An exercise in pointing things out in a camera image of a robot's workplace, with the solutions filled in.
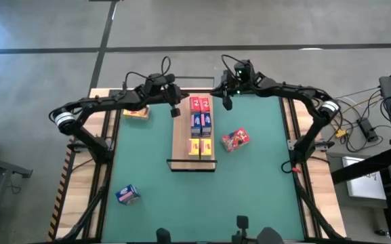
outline red box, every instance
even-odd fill
[[[202,113],[210,113],[209,98],[199,98]]]
[[[198,97],[190,97],[189,105],[191,114],[200,112],[200,101]]]
[[[222,144],[224,145],[227,152],[232,152],[238,147],[245,145],[249,142],[248,133],[240,128],[226,136],[223,136],[221,139]]]

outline black stand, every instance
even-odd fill
[[[334,184],[381,171],[391,165],[391,149],[331,173]]]

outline power adapter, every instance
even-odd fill
[[[358,119],[356,122],[358,123],[359,128],[363,132],[364,137],[367,139],[368,142],[375,142],[378,140],[376,131],[373,129],[373,126],[371,126],[370,121],[368,119]]]

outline wooden table frame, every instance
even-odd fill
[[[90,97],[108,96],[110,90],[112,89],[92,89]],[[206,92],[206,89],[197,88],[188,89],[188,91]],[[301,134],[306,133],[311,126],[312,117],[301,102],[290,102],[288,99],[280,98],[279,100],[287,139],[297,139]],[[94,113],[89,117],[84,127],[92,134],[110,138],[110,146],[114,149],[118,141],[119,129],[114,125],[119,125],[120,118],[120,110]],[[69,138],[70,143],[75,141],[75,138]],[[313,155],[326,159],[325,154],[321,152],[316,152]],[[70,231],[86,209],[94,193],[97,192],[105,174],[111,174],[112,165],[108,167],[107,165],[95,164],[93,161],[72,172],[74,167],[90,158],[91,156],[88,152],[75,154],[71,150],[67,150],[47,241],[63,237]],[[332,225],[335,231],[345,237],[346,231],[344,230],[329,165],[324,161],[310,159],[300,169],[302,171],[302,174],[299,175],[300,182],[306,189],[306,192],[314,200],[328,223]],[[92,217],[89,219],[83,232],[78,236],[78,239],[83,239],[85,243],[100,242],[107,198],[108,195],[106,194],[101,203],[95,208]],[[302,220],[304,241],[322,241],[320,238],[327,238],[327,235],[320,230],[305,203],[298,196],[297,204]]]

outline yellow box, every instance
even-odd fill
[[[201,159],[211,159],[211,139],[201,139]]]
[[[200,155],[200,140],[199,139],[189,139],[189,156],[199,156]]]
[[[150,108],[148,107],[148,105],[146,108],[143,108],[142,110],[139,111],[130,111],[130,110],[123,109],[123,115],[129,119],[147,120],[149,114],[150,114]]]

